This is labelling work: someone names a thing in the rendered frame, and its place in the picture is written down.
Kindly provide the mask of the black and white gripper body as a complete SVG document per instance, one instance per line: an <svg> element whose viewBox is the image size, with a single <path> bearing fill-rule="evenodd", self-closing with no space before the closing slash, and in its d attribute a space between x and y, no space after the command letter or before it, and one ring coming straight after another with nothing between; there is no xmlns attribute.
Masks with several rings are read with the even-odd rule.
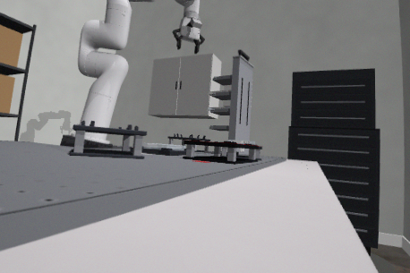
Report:
<svg viewBox="0 0 410 273"><path fill-rule="evenodd" d="M187 23L190 22L191 18L192 16L183 17L179 29L181 29L180 35L183 36L181 38L182 40L193 42L194 39L198 40L200 38L200 29L187 26Z"/></svg>

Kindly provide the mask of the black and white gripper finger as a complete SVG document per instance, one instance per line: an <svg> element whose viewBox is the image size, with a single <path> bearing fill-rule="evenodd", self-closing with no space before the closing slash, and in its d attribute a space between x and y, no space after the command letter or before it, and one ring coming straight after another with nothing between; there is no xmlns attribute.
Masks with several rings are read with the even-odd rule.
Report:
<svg viewBox="0 0 410 273"><path fill-rule="evenodd" d="M176 32L180 32L180 30L181 30L181 29L173 30L173 34L174 34L175 39L176 39L176 41L177 41L177 49L180 49L180 48L181 48L181 43L182 43L181 38L183 37L182 35L181 35L180 37L178 37L178 35L176 34Z"/></svg>
<svg viewBox="0 0 410 273"><path fill-rule="evenodd" d="M199 52L200 44L202 44L205 40L205 38L201 34L200 34L200 39L201 39L201 42L199 40L195 40L195 39L193 40L195 45L196 45L195 50L194 50L194 54L197 54Z"/></svg>

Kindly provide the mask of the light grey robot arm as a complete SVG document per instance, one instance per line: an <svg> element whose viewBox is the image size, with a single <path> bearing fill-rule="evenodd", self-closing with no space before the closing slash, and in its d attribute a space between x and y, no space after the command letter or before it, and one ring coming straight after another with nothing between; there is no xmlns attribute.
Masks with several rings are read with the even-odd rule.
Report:
<svg viewBox="0 0 410 273"><path fill-rule="evenodd" d="M155 2L156 0L107 0L104 21L87 21L81 29L78 55L80 72L88 77L97 78L90 87L89 95L81 116L85 125L95 121L96 127L109 128L115 103L128 63L120 55L98 52L99 48L122 50L126 47L132 8L129 2ZM200 29L200 0L175 0L184 6L184 17L192 16L187 24Z"/></svg>

